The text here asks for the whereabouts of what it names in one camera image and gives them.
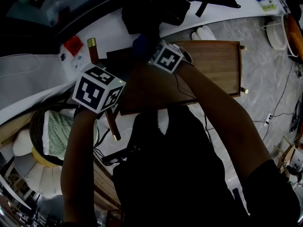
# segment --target orange object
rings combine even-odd
[[[288,15],[288,31],[296,47],[299,57],[303,60],[303,36],[293,16]]]

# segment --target red object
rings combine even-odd
[[[83,46],[83,43],[77,36],[73,36],[63,45],[73,56],[75,56]]]

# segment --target green towel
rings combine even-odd
[[[43,152],[45,155],[58,157],[64,160],[68,137],[71,132],[73,118],[55,111],[44,114]],[[94,124],[94,143],[97,141],[97,121]]]

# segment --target white box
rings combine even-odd
[[[91,111],[100,113],[117,103],[125,84],[90,63],[80,72],[72,98]]]
[[[149,64],[173,73],[183,58],[183,53],[175,44],[161,40]]]
[[[295,149],[294,155],[292,157],[292,160],[290,161],[289,165],[296,169],[297,171],[300,171],[303,164],[303,152],[302,150]]]

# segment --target white slippers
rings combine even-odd
[[[193,32],[191,35],[192,40],[216,40],[214,34],[212,33],[212,30],[207,27],[199,27],[197,29],[197,32]]]

